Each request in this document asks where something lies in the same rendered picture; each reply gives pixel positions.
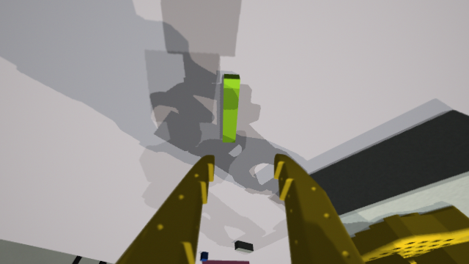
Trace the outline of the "lime green rod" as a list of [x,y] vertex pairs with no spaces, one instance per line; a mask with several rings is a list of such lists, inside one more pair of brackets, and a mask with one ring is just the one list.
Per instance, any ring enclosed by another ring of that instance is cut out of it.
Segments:
[[240,75],[224,74],[223,142],[235,142]]

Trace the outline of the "grey rod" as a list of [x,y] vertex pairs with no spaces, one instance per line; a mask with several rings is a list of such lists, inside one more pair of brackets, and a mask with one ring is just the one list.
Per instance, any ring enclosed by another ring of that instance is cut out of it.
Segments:
[[243,241],[236,241],[234,243],[234,249],[240,252],[252,253],[254,251],[252,243],[246,243]]

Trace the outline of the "small blue cube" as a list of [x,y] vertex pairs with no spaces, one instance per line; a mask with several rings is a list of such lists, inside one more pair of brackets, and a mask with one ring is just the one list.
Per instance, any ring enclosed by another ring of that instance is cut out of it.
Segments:
[[200,261],[207,261],[208,260],[208,252],[202,252]]

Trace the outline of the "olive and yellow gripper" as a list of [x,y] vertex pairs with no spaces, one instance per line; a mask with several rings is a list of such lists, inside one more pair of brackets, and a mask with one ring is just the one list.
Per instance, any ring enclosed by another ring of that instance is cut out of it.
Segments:
[[[115,264],[196,264],[202,205],[215,156],[190,169]],[[284,200],[291,264],[365,264],[328,195],[295,161],[274,158]]]

